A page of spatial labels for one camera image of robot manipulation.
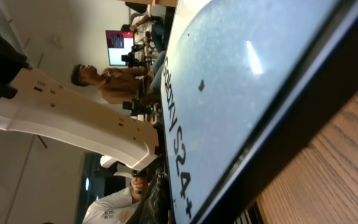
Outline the Samsung Galaxy smartphone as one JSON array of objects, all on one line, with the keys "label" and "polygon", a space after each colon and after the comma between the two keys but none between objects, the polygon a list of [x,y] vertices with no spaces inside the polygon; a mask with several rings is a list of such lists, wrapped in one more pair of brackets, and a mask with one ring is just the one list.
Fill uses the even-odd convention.
[{"label": "Samsung Galaxy smartphone", "polygon": [[358,1],[214,0],[162,74],[177,223],[232,223],[358,90]]}]

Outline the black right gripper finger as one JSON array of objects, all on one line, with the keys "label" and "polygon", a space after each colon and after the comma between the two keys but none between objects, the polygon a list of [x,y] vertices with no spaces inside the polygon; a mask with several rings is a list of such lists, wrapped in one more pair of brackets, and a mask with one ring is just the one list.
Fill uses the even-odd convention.
[{"label": "black right gripper finger", "polygon": [[167,178],[163,174],[155,175],[145,198],[126,224],[168,224],[169,199]]}]

